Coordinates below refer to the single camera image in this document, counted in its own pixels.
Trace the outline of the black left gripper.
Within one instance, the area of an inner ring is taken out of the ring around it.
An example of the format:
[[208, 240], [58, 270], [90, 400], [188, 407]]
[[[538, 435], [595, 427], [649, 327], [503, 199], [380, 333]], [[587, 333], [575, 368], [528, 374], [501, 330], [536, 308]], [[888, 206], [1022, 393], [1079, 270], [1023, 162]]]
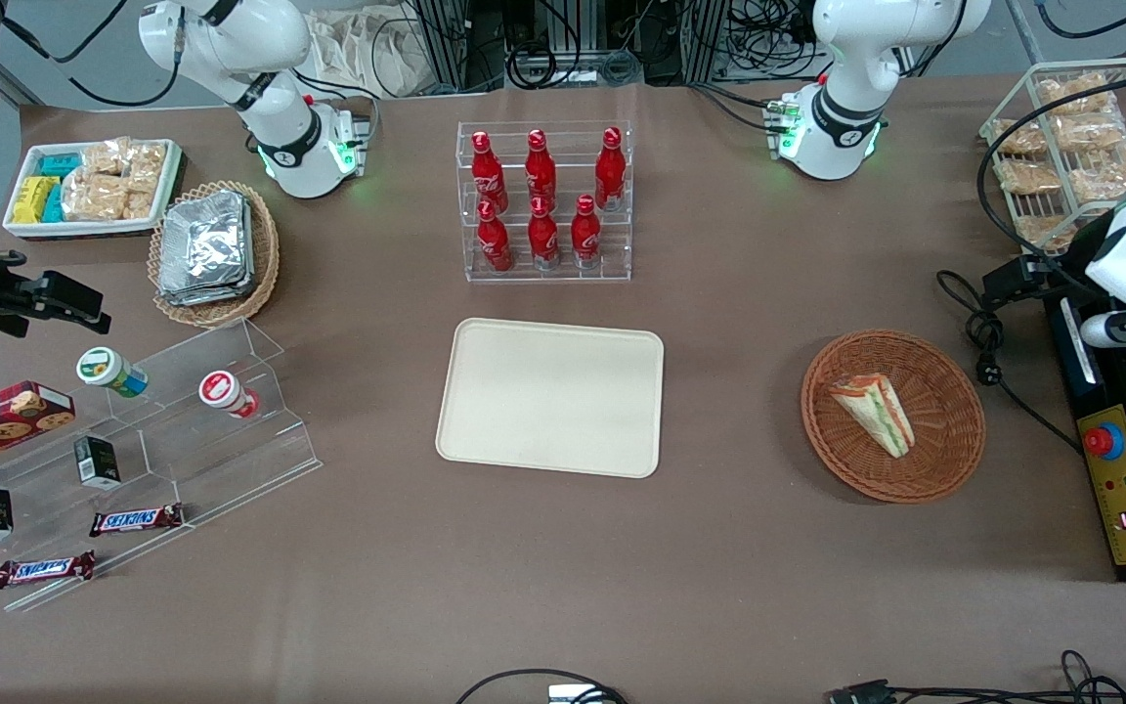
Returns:
[[1112, 219], [1112, 208], [1085, 219], [1020, 219], [1026, 253], [982, 277], [983, 306], [1010, 306], [1072, 288], [1085, 297], [1107, 297], [1109, 292], [1085, 268], [1103, 249]]

